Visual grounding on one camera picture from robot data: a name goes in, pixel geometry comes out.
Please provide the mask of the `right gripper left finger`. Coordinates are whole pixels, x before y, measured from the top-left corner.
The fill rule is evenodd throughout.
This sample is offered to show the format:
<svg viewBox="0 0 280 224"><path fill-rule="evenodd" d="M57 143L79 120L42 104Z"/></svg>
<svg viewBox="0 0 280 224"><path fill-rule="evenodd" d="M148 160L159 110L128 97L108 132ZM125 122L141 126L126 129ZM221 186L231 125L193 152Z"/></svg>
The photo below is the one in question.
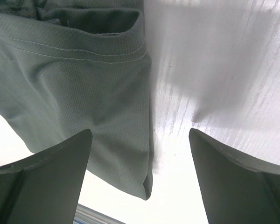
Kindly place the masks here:
<svg viewBox="0 0 280 224"><path fill-rule="evenodd" d="M86 129L0 166L0 224L73 223L91 144Z"/></svg>

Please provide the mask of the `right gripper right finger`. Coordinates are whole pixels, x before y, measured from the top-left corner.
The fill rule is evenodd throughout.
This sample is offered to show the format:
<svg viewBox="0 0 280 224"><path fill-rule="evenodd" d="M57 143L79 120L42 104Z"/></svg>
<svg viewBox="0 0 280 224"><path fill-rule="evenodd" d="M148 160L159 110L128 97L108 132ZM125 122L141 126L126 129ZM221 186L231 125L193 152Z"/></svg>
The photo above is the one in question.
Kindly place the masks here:
<svg viewBox="0 0 280 224"><path fill-rule="evenodd" d="M210 224L280 224L280 165L194 128L189 142Z"/></svg>

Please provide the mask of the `dark grey t-shirt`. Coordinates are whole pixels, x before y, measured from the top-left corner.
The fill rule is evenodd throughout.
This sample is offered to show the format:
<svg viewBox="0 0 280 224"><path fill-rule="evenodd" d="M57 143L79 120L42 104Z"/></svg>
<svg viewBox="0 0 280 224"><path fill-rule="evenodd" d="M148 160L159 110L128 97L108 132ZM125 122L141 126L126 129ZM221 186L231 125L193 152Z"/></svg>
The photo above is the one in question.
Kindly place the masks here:
<svg viewBox="0 0 280 224"><path fill-rule="evenodd" d="M0 0L0 115L32 153L90 129L88 170L151 196L141 0Z"/></svg>

